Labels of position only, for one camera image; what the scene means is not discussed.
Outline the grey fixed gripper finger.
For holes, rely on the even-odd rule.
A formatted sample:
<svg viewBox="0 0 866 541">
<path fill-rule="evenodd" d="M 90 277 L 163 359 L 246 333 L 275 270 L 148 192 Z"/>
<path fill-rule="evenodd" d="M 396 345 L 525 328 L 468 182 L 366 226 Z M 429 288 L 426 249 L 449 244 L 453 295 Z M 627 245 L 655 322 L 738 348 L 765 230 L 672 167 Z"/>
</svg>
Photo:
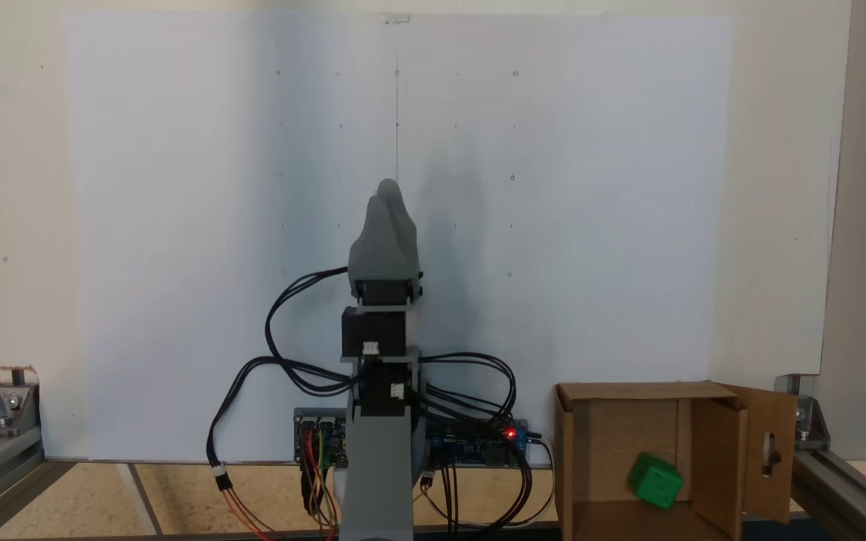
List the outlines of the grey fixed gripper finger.
<svg viewBox="0 0 866 541">
<path fill-rule="evenodd" d="M 365 222 L 348 254 L 351 280 L 415 280 L 420 274 L 418 229 L 394 179 L 368 199 Z"/>
</svg>

